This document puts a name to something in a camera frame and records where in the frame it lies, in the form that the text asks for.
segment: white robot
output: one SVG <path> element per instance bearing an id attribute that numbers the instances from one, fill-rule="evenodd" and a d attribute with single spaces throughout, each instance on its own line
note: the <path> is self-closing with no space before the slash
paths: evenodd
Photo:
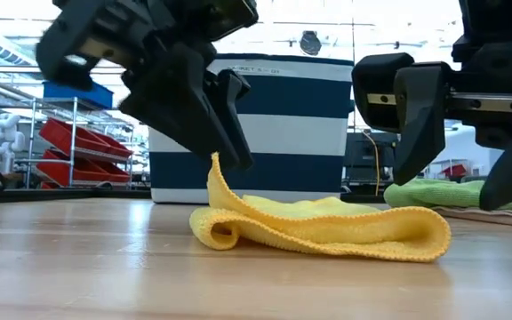
<path id="1" fill-rule="evenodd" d="M 25 147 L 25 135 L 17 130 L 20 116 L 9 113 L 0 115 L 0 173 L 13 172 L 15 152 L 23 151 Z"/>

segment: yellow towel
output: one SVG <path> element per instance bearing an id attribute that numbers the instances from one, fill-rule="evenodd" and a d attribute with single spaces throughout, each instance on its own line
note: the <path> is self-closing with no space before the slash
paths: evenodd
<path id="1" fill-rule="evenodd" d="M 335 197 L 294 204 L 241 199 L 222 177 L 217 154 L 207 187 L 210 207 L 196 209 L 189 223 L 199 241 L 215 250 L 234 248 L 241 236 L 294 252 L 430 262 L 451 241 L 447 222 L 427 208 L 380 211 Z"/>

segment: green cloth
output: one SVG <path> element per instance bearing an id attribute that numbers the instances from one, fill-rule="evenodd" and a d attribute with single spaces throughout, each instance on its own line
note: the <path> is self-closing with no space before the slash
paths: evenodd
<path id="1" fill-rule="evenodd" d="M 403 186 L 391 185 L 384 193 L 384 199 L 391 207 L 436 206 L 477 208 L 479 191 L 484 181 L 456 183 L 444 180 L 415 179 Z M 512 203 L 501 207 L 512 210 Z"/>

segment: wooden table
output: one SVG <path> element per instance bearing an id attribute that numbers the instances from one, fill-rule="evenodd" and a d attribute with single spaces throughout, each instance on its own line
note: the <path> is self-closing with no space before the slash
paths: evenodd
<path id="1" fill-rule="evenodd" d="M 447 255 L 411 264 L 212 251 L 192 209 L 0 204 L 0 319 L 512 319 L 512 227 L 451 220 Z"/>

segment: striped bin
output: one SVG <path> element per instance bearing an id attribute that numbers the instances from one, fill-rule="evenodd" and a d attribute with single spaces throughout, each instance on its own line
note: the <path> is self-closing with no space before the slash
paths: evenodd
<path id="1" fill-rule="evenodd" d="M 284 202 L 339 196 L 353 62 L 223 54 L 211 70 L 224 68 L 244 75 L 252 87 L 236 110 L 254 166 L 225 173 L 233 191 Z M 149 151 L 156 203 L 207 203 L 210 164 L 154 130 Z"/>

